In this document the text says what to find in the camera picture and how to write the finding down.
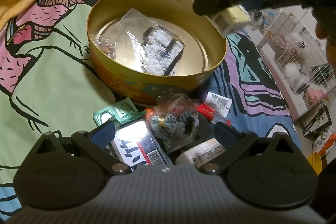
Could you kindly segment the colourful printed bed cover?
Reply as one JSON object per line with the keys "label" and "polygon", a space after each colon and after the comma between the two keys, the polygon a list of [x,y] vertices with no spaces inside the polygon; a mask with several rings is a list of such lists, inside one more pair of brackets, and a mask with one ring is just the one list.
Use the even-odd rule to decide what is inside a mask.
{"label": "colourful printed bed cover", "polygon": [[[1,220],[21,204],[13,178],[44,132],[95,128],[93,113],[117,101],[96,76],[86,21],[98,0],[35,0],[1,29]],[[269,69],[245,31],[202,88],[232,99],[232,125],[261,136],[298,134]]]}

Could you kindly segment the round gold tin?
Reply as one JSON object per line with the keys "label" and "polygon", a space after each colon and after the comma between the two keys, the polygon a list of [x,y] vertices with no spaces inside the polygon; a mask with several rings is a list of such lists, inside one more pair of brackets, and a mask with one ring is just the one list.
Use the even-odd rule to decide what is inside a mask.
{"label": "round gold tin", "polygon": [[226,39],[190,0],[99,0],[87,18],[93,68],[120,96],[190,94],[224,60]]}

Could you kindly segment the orange tube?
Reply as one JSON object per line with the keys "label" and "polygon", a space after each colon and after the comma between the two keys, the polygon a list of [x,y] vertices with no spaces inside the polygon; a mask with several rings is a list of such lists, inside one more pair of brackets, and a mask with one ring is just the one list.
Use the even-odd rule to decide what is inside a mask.
{"label": "orange tube", "polygon": [[146,111],[145,114],[146,121],[150,122],[151,117],[155,115],[155,111],[152,108],[146,108],[145,111]]}

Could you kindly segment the white blue plastic box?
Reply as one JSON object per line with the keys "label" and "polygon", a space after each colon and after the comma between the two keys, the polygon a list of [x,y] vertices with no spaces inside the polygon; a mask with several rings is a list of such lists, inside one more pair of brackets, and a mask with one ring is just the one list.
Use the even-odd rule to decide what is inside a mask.
{"label": "white blue plastic box", "polygon": [[118,129],[111,145],[116,156],[131,170],[135,170],[138,165],[171,164],[145,120]]}

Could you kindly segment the green foil sachet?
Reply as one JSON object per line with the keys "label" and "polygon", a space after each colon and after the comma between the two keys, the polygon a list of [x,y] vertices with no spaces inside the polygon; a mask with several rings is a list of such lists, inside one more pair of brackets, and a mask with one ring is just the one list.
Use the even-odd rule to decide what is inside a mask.
{"label": "green foil sachet", "polygon": [[115,123],[116,127],[120,127],[126,123],[135,121],[146,115],[146,110],[139,112],[130,98],[125,98],[113,105],[93,113],[93,119],[98,126],[107,121]]}

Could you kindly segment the white soap packet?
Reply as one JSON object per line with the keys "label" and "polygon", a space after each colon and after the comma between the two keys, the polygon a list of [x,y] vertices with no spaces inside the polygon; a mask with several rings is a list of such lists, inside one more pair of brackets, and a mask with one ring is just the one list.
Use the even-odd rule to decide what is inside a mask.
{"label": "white soap packet", "polygon": [[212,138],[183,152],[177,157],[175,164],[192,164],[200,168],[225,151],[226,149],[215,138]]}

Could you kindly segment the red clear lighter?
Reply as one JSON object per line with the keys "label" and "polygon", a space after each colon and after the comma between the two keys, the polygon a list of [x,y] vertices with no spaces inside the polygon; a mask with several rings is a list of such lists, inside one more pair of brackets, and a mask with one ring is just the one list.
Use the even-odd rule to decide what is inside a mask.
{"label": "red clear lighter", "polygon": [[215,110],[203,103],[197,104],[197,111],[203,114],[206,119],[213,125],[216,125],[219,122],[222,122],[223,124],[226,124],[228,126],[231,125],[230,120],[228,120],[227,118],[223,118],[221,115],[217,114]]}

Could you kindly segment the white tube purple cap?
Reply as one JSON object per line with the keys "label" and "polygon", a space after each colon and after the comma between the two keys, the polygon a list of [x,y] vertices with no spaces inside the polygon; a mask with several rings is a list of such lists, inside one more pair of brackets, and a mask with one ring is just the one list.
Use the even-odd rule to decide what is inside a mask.
{"label": "white tube purple cap", "polygon": [[232,105],[232,99],[207,91],[201,92],[200,101],[223,118],[228,116]]}

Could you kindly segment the black round case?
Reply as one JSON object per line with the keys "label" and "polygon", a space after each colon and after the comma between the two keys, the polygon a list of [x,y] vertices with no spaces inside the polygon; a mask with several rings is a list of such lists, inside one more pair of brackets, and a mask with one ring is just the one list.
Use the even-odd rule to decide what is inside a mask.
{"label": "black round case", "polygon": [[207,118],[201,113],[198,113],[198,118],[199,118],[199,126],[197,133],[194,137],[194,140],[190,144],[183,147],[185,150],[191,149],[205,142],[209,137],[210,127]]}

